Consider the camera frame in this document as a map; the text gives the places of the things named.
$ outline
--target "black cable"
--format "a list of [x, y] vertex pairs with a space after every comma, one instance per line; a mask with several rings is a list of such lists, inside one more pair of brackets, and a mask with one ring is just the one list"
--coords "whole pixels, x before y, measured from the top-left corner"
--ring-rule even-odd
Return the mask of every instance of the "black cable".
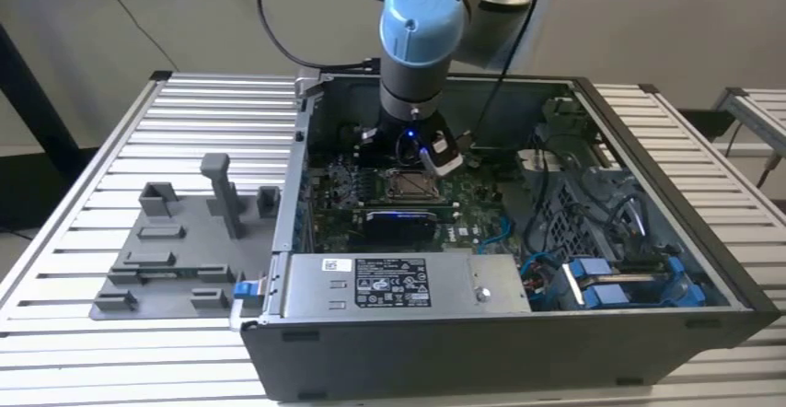
[[641, 196], [639, 196], [639, 193], [638, 192], [629, 193], [623, 197], [623, 199], [617, 203], [617, 205], [614, 206], [614, 208], [611, 209], [611, 212], [609, 213], [609, 219], [606, 220], [606, 226], [607, 227], [613, 227], [614, 220], [617, 219], [617, 215], [619, 214], [619, 211], [623, 210], [625, 205], [631, 200], [637, 200], [639, 203], [642, 202], [642, 199], [641, 199]]
[[486, 104], [483, 105], [483, 109], [481, 110], [481, 117], [478, 117], [478, 122], [475, 123], [475, 126], [473, 128], [473, 131], [471, 131], [473, 134], [478, 134], [478, 130], [481, 129], [481, 123], [483, 122], [483, 118], [486, 117], [486, 114], [489, 113], [489, 108], [491, 108], [491, 103], [494, 103], [494, 98], [497, 97], [497, 94], [501, 91], [502, 82], [505, 81], [505, 78], [507, 77], [507, 72], [511, 69], [514, 57], [517, 56], [517, 49], [518, 49], [518, 46], [521, 45], [521, 41], [525, 38], [525, 33], [527, 32], [527, 28], [530, 27], [531, 13], [535, 12], [537, 6], [538, 6], [538, 0], [531, 0], [530, 10], [527, 11], [527, 17], [525, 18], [525, 23], [522, 24], [521, 30], [518, 31], [517, 39], [514, 40], [514, 45], [513, 45], [511, 51], [507, 54], [507, 59], [505, 60], [505, 65], [502, 66], [501, 76], [498, 77], [497, 82], [494, 83], [494, 87], [491, 88], [491, 94], [489, 94], [489, 98], [486, 99]]
[[345, 70], [345, 69], [374, 69], [378, 66], [378, 59], [366, 60], [358, 64], [313, 64], [311, 62], [306, 62], [300, 58], [298, 58], [284, 47], [284, 45], [279, 42], [279, 39], [275, 37], [272, 33], [272, 29], [270, 28], [268, 18], [266, 16], [266, 11], [262, 5], [262, 0], [256, 0], [256, 12], [259, 14], [259, 22], [262, 23], [262, 28], [264, 29], [266, 33], [268, 34], [270, 41], [275, 45], [279, 52], [284, 55], [287, 59], [290, 59], [294, 63], [299, 64], [300, 66], [306, 66], [309, 68], [315, 69], [327, 69], [327, 70]]
[[531, 246], [531, 241], [530, 241], [530, 236], [531, 236], [531, 229], [534, 228], [534, 224], [535, 224], [535, 220], [538, 219], [538, 216], [541, 215], [541, 212], [543, 210], [543, 206], [546, 204], [546, 194], [547, 194], [547, 189], [549, 189], [549, 161], [547, 161], [547, 153], [546, 150], [542, 151], [543, 153], [543, 179], [541, 180], [541, 192], [538, 193], [538, 200], [535, 201], [535, 207], [531, 211], [531, 217], [530, 220], [527, 221], [527, 225], [525, 226], [525, 232], [522, 235], [522, 241], [525, 243], [525, 248], [527, 248], [527, 251], [530, 252], [530, 254], [534, 254], [535, 252], [538, 252], [538, 250]]
[[166, 59], [170, 61], [170, 64], [172, 65], [172, 67], [175, 68], [175, 70], [176, 71], [180, 71], [180, 68], [178, 68], [178, 65], [175, 64], [175, 61], [172, 60], [172, 57], [170, 57], [170, 54], [167, 54], [167, 51], [163, 50], [160, 44], [151, 37], [151, 35], [147, 33], [147, 31], [143, 28], [143, 26], [136, 21], [136, 17], [131, 13], [131, 11], [130, 11], [128, 7], [126, 6], [126, 4], [123, 3], [123, 1], [122, 0], [116, 0], [116, 1], [120, 4], [120, 6], [123, 7], [123, 10], [126, 11], [126, 14], [128, 14], [128, 17], [131, 18], [131, 22], [134, 22], [134, 25], [136, 26], [136, 29], [139, 29], [142, 31], [142, 33], [146, 35], [146, 37], [150, 40], [150, 42], [156, 46], [156, 48], [159, 48], [159, 51], [162, 52], [162, 54], [166, 57]]
[[770, 176], [770, 169], [765, 169], [762, 172], [762, 176], [760, 177], [760, 181], [757, 181], [757, 188], [762, 188], [764, 183], [766, 182], [766, 178]]
[[16, 230], [11, 230], [11, 229], [8, 229], [6, 227], [0, 227], [0, 233], [16, 235], [19, 238], [24, 238], [28, 241], [32, 241], [32, 237], [28, 237], [26, 234], [18, 232]]
[[726, 154], [724, 154], [725, 158], [729, 158], [729, 154], [733, 152], [733, 145], [734, 140], [737, 139], [737, 135], [740, 134], [740, 130], [742, 129], [742, 122], [737, 125], [737, 129], [734, 129], [733, 138], [729, 140], [729, 146], [726, 146]]

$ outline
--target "white wall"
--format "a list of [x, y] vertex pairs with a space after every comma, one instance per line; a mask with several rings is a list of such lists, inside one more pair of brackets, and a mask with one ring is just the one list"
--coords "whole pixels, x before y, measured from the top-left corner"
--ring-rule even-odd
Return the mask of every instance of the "white wall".
[[[294, 74], [255, 0], [123, 1], [182, 70]], [[304, 59], [379, 55], [378, 2], [267, 4]], [[0, 0], [0, 21], [79, 144], [98, 145], [167, 61], [115, 0]], [[786, 87], [784, 43], [786, 0], [553, 0], [530, 67], [517, 71], [654, 83], [677, 106], [706, 108], [726, 86]], [[0, 100], [0, 147], [35, 147], [12, 115]]]

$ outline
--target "robotic arm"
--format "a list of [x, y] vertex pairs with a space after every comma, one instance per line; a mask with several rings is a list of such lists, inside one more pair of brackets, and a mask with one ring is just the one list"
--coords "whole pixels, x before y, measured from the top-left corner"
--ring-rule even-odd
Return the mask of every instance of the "robotic arm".
[[397, 152], [402, 138], [414, 140], [425, 166], [445, 176], [461, 166], [463, 158], [439, 114], [442, 86], [479, 6], [486, 4], [487, 8], [494, 3], [489, 0], [381, 1], [379, 37], [385, 53], [375, 139], [387, 140]]

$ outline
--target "blue cable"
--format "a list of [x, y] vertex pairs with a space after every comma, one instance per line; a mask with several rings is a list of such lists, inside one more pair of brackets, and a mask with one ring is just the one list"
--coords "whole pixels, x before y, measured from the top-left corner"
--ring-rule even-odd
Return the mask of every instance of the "blue cable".
[[551, 252], [535, 252], [530, 255], [530, 258], [525, 261], [525, 264], [521, 266], [521, 276], [525, 276], [527, 273], [527, 269], [530, 269], [531, 262], [534, 262], [541, 257], [550, 257]]
[[507, 221], [507, 218], [506, 217], [502, 218], [502, 224], [501, 225], [502, 225], [502, 233], [497, 237], [493, 237], [490, 239], [486, 239], [486, 240], [483, 240], [481, 242], [481, 245], [478, 246], [478, 253], [479, 254], [483, 253], [483, 251], [486, 249], [486, 246], [489, 244], [497, 243], [498, 241], [503, 241], [506, 238], [510, 237], [510, 235], [511, 235], [511, 224], [510, 224], [510, 221]]

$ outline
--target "metal frame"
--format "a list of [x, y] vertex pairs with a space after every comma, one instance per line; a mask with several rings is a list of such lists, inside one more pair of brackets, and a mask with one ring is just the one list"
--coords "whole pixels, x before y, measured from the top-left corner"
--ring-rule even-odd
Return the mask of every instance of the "metal frame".
[[[214, 77], [234, 81], [282, 80]], [[106, 174], [128, 172], [128, 165], [114, 166], [115, 162], [130, 157], [151, 158], [154, 163], [147, 172], [155, 172], [160, 166], [156, 158], [182, 159], [188, 163], [199, 157], [198, 151], [220, 147], [235, 151], [248, 163], [247, 168], [231, 172], [230, 176], [248, 180], [250, 172], [260, 169], [259, 164], [282, 160], [280, 153], [260, 152], [264, 147], [258, 143], [234, 140], [231, 136], [242, 132], [231, 127], [183, 133], [196, 134], [202, 143], [142, 143], [146, 138], [131, 139], [135, 134], [146, 133], [138, 132], [138, 123], [163, 85], [159, 81], [147, 85], [0, 284], [4, 304], [0, 405], [51, 405], [66, 400], [75, 405], [136, 402], [135, 405], [151, 407], [175, 407], [183, 402], [190, 405], [219, 402], [230, 407], [275, 405], [264, 396], [239, 335], [228, 330], [227, 320], [92, 321], [87, 318], [87, 301], [103, 283], [118, 243], [122, 245], [138, 213], [135, 198], [142, 187], [119, 190], [123, 185], [116, 181], [99, 186]], [[753, 185], [659, 95], [643, 92], [638, 86], [595, 87], [687, 202], [785, 312], [782, 213], [756, 193]], [[239, 117], [226, 121], [240, 123]], [[208, 142], [208, 134], [220, 138]], [[166, 175], [180, 178], [176, 172]], [[192, 192], [207, 193], [207, 190]], [[18, 306], [22, 300], [34, 304]], [[658, 407], [728, 407], [756, 403], [764, 407], [780, 406], [786, 403], [785, 328], [786, 319], [777, 320], [742, 347], [700, 354], [653, 387], [386, 400], [385, 405], [487, 407], [551, 405], [559, 400], [561, 405], [646, 403]], [[365, 402], [366, 405], [381, 403]]]
[[730, 112], [786, 157], [786, 90], [730, 87], [721, 94], [716, 109]]
[[0, 88], [68, 185], [86, 168], [86, 157], [36, 76], [0, 23]]

